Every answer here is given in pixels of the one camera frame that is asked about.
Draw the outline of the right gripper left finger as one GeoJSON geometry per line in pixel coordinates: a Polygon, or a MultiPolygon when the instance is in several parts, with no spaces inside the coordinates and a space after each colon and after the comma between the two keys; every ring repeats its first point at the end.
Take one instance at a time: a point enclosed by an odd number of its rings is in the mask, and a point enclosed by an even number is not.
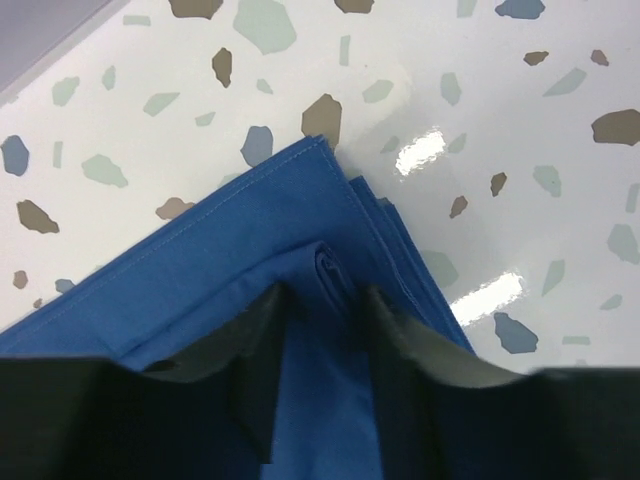
{"type": "Polygon", "coordinates": [[[136,372],[104,358],[1,362],[5,479],[256,479],[272,457],[286,288],[136,372]]]}

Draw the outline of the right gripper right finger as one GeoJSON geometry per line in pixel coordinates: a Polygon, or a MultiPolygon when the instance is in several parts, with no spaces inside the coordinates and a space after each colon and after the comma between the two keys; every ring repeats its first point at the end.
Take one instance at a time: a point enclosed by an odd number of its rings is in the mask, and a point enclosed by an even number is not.
{"type": "Polygon", "coordinates": [[[493,365],[397,309],[363,296],[387,479],[635,479],[639,372],[493,365]]]}

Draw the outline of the blue surgical cloth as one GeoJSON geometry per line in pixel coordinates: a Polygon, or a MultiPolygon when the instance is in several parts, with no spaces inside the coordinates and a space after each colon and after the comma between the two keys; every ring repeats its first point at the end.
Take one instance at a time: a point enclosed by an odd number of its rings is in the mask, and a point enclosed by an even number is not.
{"type": "Polygon", "coordinates": [[[383,287],[467,340],[395,208],[307,138],[225,185],[1,336],[1,362],[96,357],[136,372],[233,320],[276,284],[286,330],[272,457],[256,479],[383,475],[359,290],[383,287]]]}

